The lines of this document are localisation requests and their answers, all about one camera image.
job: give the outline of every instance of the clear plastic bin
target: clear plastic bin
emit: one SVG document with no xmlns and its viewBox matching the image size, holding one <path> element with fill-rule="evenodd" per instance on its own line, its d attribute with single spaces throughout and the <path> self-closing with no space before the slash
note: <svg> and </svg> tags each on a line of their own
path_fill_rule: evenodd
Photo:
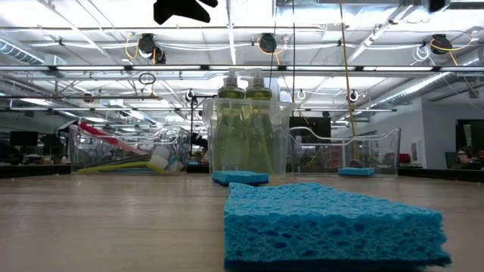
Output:
<svg viewBox="0 0 484 272">
<path fill-rule="evenodd" d="M 265 100 L 216 98 L 205 102 L 210 171 L 285 176 L 293 108 L 292 103 Z"/>
<path fill-rule="evenodd" d="M 310 131 L 316 143 L 302 143 L 301 131 Z M 374 168 L 375 175 L 397 175 L 399 167 L 400 135 L 394 128 L 387 134 L 354 138 L 322 138 L 310 128 L 290 129 L 290 161 L 293 172 L 336 175 L 339 168 Z"/>
<path fill-rule="evenodd" d="M 107 137 L 90 135 L 76 125 L 69 127 L 70 133 L 70 162 L 72 172 L 78 172 L 86 168 L 104 167 L 102 173 L 123 173 L 123 174 L 156 174 L 149 168 L 126 167 L 120 169 L 109 169 L 110 165 L 126 163 L 149 162 L 155 148 L 162 150 L 165 162 L 168 162 L 164 170 L 168 174 L 179 172 L 188 163 L 190 152 L 190 133 L 183 128 L 164 126 L 158 128 L 155 133 L 148 136 L 119 136 L 110 135 Z M 126 148 L 112 145 L 101 138 L 116 138 L 127 143 L 139 152 L 133 152 Z"/>
</svg>

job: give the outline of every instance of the metal beam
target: metal beam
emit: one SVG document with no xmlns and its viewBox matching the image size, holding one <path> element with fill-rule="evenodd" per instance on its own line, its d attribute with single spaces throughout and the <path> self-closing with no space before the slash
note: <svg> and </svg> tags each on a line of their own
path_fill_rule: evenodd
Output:
<svg viewBox="0 0 484 272">
<path fill-rule="evenodd" d="M 232 58 L 232 64 L 237 63 L 235 56 L 235 45 L 234 45 L 234 26 L 232 26 L 231 19 L 231 0 L 227 0 L 227 19 L 228 19 L 228 42 L 230 43 L 230 56 Z"/>
<path fill-rule="evenodd" d="M 112 58 L 109 53 L 107 53 L 103 48 L 99 47 L 98 45 L 96 45 L 96 43 L 94 41 L 92 41 L 86 34 L 84 34 L 79 28 L 77 28 L 77 26 L 75 26 L 73 23 L 71 23 L 69 21 L 69 19 L 67 19 L 66 17 L 64 17 L 59 11 L 57 11 L 55 9 L 55 7 L 50 4 L 50 3 L 47 3 L 45 2 L 44 0 L 37 0 L 39 3 L 41 3 L 44 7 L 46 7 L 48 10 L 52 11 L 54 14 L 56 14 L 57 16 L 59 16 L 60 18 L 62 18 L 69 26 L 72 30 L 76 31 L 84 40 L 86 40 L 89 44 L 91 44 L 92 46 L 96 47 L 96 49 L 98 51 L 101 52 L 101 54 L 103 54 L 104 56 L 106 56 L 107 58 L 109 58 L 110 60 L 112 60 L 114 63 L 118 63 L 118 61 L 114 60 L 114 58 Z"/>
</svg>

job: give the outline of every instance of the wooden table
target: wooden table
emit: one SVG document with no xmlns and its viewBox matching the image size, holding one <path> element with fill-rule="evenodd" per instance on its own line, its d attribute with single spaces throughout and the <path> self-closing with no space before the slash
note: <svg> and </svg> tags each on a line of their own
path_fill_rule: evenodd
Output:
<svg viewBox="0 0 484 272">
<path fill-rule="evenodd" d="M 439 210 L 450 268 L 482 271 L 484 187 L 418 178 L 287 176 Z M 209 175 L 0 179 L 0 271 L 223 271 L 227 188 Z"/>
</svg>

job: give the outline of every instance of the soap bottle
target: soap bottle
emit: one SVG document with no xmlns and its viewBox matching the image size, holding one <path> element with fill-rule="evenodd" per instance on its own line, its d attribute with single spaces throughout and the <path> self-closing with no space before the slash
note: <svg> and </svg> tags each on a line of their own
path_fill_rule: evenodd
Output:
<svg viewBox="0 0 484 272">
<path fill-rule="evenodd" d="M 220 102 L 216 105 L 217 130 L 213 139 L 213 171 L 244 170 L 244 118 L 242 104 L 245 92 L 237 86 L 235 70 L 228 71 L 224 85 L 219 89 Z"/>
<path fill-rule="evenodd" d="M 246 91 L 250 109 L 246 114 L 247 155 L 245 165 L 257 173 L 275 173 L 276 139 L 269 115 L 272 91 L 264 86 L 262 71 L 257 71 Z"/>
</svg>

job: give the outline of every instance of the sponge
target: sponge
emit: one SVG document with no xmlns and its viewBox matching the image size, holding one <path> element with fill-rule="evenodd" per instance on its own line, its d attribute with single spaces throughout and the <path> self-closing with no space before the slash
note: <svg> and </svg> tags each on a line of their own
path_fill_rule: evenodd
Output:
<svg viewBox="0 0 484 272">
<path fill-rule="evenodd" d="M 230 184 L 225 266 L 235 270 L 407 270 L 451 263 L 442 215 L 320 184 Z"/>
<path fill-rule="evenodd" d="M 256 186 L 269 183 L 269 175 L 249 171 L 215 171 L 212 173 L 212 180 L 222 186 L 228 186 L 229 183 Z"/>
<path fill-rule="evenodd" d="M 348 175 L 348 176 L 371 176 L 375 173 L 375 168 L 339 168 L 338 175 Z"/>
</svg>

